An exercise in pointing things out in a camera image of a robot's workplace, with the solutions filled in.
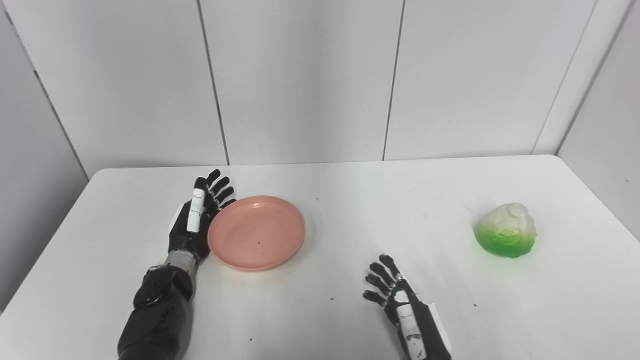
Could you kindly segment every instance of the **white table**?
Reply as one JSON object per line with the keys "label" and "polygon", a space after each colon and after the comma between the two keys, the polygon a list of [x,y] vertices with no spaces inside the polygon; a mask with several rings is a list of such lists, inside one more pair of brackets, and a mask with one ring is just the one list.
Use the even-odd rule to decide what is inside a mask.
{"label": "white table", "polygon": [[[99,172],[0,317],[0,359],[116,359],[178,204],[211,170]],[[200,267],[186,359],[399,359],[394,329],[362,298],[383,252],[436,302],[456,360],[640,358],[640,244],[558,158],[222,171],[239,197],[291,201],[308,235],[274,270],[238,272],[215,257]],[[538,226],[520,259],[485,252],[472,230],[508,202]]]}

